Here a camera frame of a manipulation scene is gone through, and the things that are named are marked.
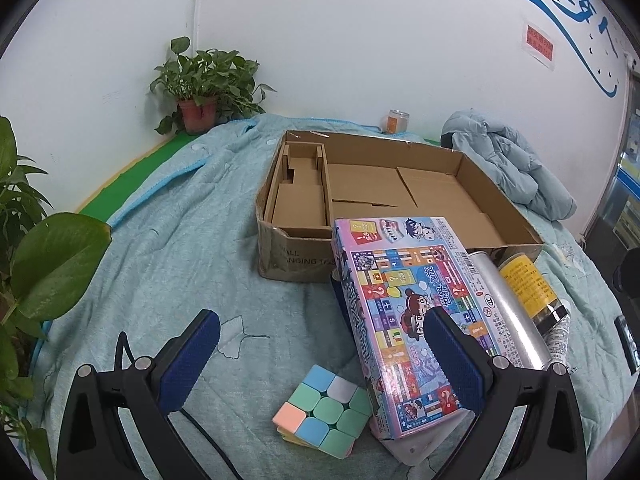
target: potted plant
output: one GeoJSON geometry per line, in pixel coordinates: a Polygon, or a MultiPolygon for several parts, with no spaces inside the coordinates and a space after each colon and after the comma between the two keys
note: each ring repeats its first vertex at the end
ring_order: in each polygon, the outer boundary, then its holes
{"type": "Polygon", "coordinates": [[[111,230],[84,215],[47,218],[41,202],[48,202],[27,178],[46,172],[21,160],[31,159],[17,154],[11,124],[0,116],[0,438],[21,440],[29,462],[35,456],[53,480],[46,430],[19,411],[33,397],[29,359],[34,343],[46,339],[41,323],[68,312],[84,294],[111,230]]]}
{"type": "Polygon", "coordinates": [[[256,86],[256,61],[240,56],[237,50],[224,52],[212,48],[197,50],[196,56],[183,53],[190,47],[187,37],[171,40],[171,59],[155,70],[160,75],[149,86],[153,92],[158,85],[177,100],[176,111],[160,121],[156,132],[170,133],[177,128],[189,134],[209,131],[216,122],[252,117],[264,113],[260,103],[266,92],[275,90],[264,83],[256,86]],[[260,99],[254,96],[260,91],[260,99]]]}

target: blue gripper pad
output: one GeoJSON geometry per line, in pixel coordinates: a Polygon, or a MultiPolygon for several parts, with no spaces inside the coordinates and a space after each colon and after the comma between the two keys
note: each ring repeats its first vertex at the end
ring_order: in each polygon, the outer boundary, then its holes
{"type": "Polygon", "coordinates": [[[464,335],[441,307],[427,311],[423,327],[424,338],[438,360],[440,368],[447,376],[458,400],[460,400],[460,405],[478,415],[484,408],[484,392],[488,385],[485,384],[484,377],[471,361],[467,349],[465,349],[465,346],[468,346],[466,341],[465,344],[459,341],[453,330],[457,331],[459,337],[469,337],[469,343],[478,345],[478,349],[486,358],[484,350],[477,341],[471,340],[472,337],[464,335]]]}
{"type": "Polygon", "coordinates": [[[152,387],[165,416],[182,408],[219,339],[218,314],[201,310],[187,329],[170,339],[158,353],[152,387]]]}

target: plant pot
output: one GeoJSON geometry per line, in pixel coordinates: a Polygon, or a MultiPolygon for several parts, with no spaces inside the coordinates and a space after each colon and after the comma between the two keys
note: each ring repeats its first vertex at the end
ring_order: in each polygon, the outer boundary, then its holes
{"type": "Polygon", "coordinates": [[[198,106],[193,99],[178,101],[182,111],[184,129],[190,135],[207,133],[216,125],[216,98],[207,98],[207,102],[198,106]]]}

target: board game box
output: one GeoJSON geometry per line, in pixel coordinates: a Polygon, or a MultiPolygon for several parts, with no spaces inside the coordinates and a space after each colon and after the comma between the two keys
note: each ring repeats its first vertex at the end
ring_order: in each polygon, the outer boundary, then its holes
{"type": "Polygon", "coordinates": [[[422,333],[428,309],[442,306],[488,354],[518,360],[444,218],[339,219],[332,247],[379,438],[417,433],[460,408],[422,333]]]}

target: white square tile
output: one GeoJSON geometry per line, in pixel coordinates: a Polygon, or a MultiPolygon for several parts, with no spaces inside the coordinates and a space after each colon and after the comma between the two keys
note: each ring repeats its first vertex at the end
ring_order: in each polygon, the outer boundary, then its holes
{"type": "Polygon", "coordinates": [[[350,383],[342,377],[336,376],[331,382],[326,394],[338,402],[347,404],[357,389],[358,387],[355,384],[350,383]]]}

